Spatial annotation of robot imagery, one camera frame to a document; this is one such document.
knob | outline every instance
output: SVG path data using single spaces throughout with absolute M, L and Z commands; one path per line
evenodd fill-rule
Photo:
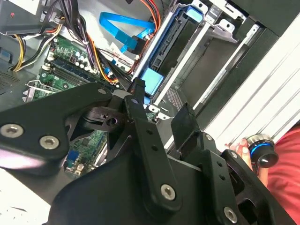
M 269 136 L 253 135 L 247 138 L 247 142 L 255 171 L 258 170 L 258 167 L 270 168 L 278 162 L 278 154 L 274 151 L 275 144 Z

orange wire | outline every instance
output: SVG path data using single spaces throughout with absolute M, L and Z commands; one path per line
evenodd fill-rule
M 118 82 L 118 79 L 111 80 L 108 76 L 106 76 L 106 74 L 103 71 L 103 68 L 101 67 L 100 61 L 98 59 L 98 55 L 97 55 L 97 51 L 96 51 L 96 47 L 94 45 L 94 42 L 93 42 L 93 40 L 91 39 L 91 37 L 89 35 L 88 35 L 88 37 L 89 37 L 89 40 L 90 40 L 90 44 L 92 45 L 92 48 L 93 48 L 93 51 L 94 51 L 94 54 L 95 54 L 95 58 L 96 58 L 96 61 L 97 61 L 97 64 L 98 64 L 98 67 L 99 67 L 99 70 L 100 70 L 100 73 L 102 74 L 102 76 L 104 77 L 104 79 L 106 79 L 110 83 Z
M 158 28 L 160 28 L 160 25 L 161 25 L 161 18 L 160 18 L 160 13 L 159 13 L 159 10 L 158 10 L 158 7 L 156 6 L 156 4 L 154 3 L 153 0 L 150 0 L 152 2 L 152 4 L 154 5 L 154 8 L 157 12 L 157 15 L 158 15 Z
M 144 3 L 145 6 L 147 6 L 147 8 L 150 10 L 151 14 L 152 14 L 152 17 L 153 17 L 153 20 L 154 20 L 154 23 L 155 23 L 155 33 L 157 32 L 158 30 L 158 24 L 157 24 L 157 21 L 155 19 L 155 16 L 154 16 L 154 12 L 153 10 L 151 9 L 151 7 L 144 1 L 144 0 L 140 0 L 142 3 Z

hand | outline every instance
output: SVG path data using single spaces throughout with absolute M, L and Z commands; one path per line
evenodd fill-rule
M 252 164 L 251 164 L 251 158 L 250 158 L 250 152 L 248 149 L 248 143 L 246 139 L 242 139 L 238 145 L 235 146 L 228 146 L 229 149 L 237 152 L 239 156 L 245 161 L 245 163 L 250 167 L 250 169 L 253 171 Z M 265 168 L 259 168 L 258 171 L 258 178 L 259 180 L 264 184 L 264 186 L 268 185 L 268 169 Z

screw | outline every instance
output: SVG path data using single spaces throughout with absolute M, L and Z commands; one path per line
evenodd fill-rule
M 235 152 L 231 152 L 231 155 L 234 157 L 234 158 L 238 158 L 238 155 L 235 153 Z
M 174 189 L 168 184 L 163 184 L 160 187 L 160 191 L 161 191 L 161 194 L 163 195 L 163 197 L 167 200 L 172 201 L 176 197 Z
M 106 91 L 105 90 L 103 90 L 103 89 L 98 89 L 98 92 L 100 92 L 101 94 L 106 94 Z
M 17 124 L 6 124 L 0 128 L 0 134 L 9 138 L 16 138 L 24 133 L 24 129 Z
M 227 217 L 227 219 L 229 219 L 230 222 L 232 222 L 233 224 L 236 224 L 238 222 L 238 218 L 237 218 L 236 214 L 229 207 L 224 208 L 224 214 Z
M 210 135 L 206 134 L 205 137 L 206 137 L 208 140 L 212 141 L 212 137 L 211 137 Z
M 46 136 L 42 137 L 39 140 L 39 144 L 44 149 L 53 150 L 53 149 L 56 149 L 59 146 L 60 141 L 56 137 L 54 137 L 54 136 L 46 135 Z

yellow wire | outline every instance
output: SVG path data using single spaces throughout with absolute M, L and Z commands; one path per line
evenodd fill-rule
M 15 37 L 17 38 L 19 45 L 20 45 L 20 56 L 19 56 L 17 66 L 14 69 L 14 71 L 17 71 L 21 67 L 22 62 L 23 62 L 24 48 L 23 48 L 23 44 L 22 44 L 20 37 L 18 35 L 15 35 Z
M 98 65 L 98 67 L 99 67 L 99 70 L 100 70 L 101 75 L 104 77 L 104 79 L 106 79 L 106 80 L 107 80 L 108 82 L 110 82 L 110 83 L 116 83 L 116 82 L 118 82 L 118 80 L 112 81 L 112 80 L 109 80 L 109 79 L 106 77 L 105 72 L 103 71 L 103 68 L 102 68 L 102 66 L 101 66 L 101 63 L 100 63 L 100 61 L 99 61 L 99 58 L 97 57 L 96 47 L 95 47 L 95 45 L 94 45 L 94 43 L 93 43 L 93 40 L 90 38 L 90 36 L 89 36 L 89 39 L 90 39 L 91 45 L 92 45 L 92 47 L 93 47 L 93 51 L 94 51 L 95 58 L 96 58 L 96 63 L 97 63 L 97 65 Z

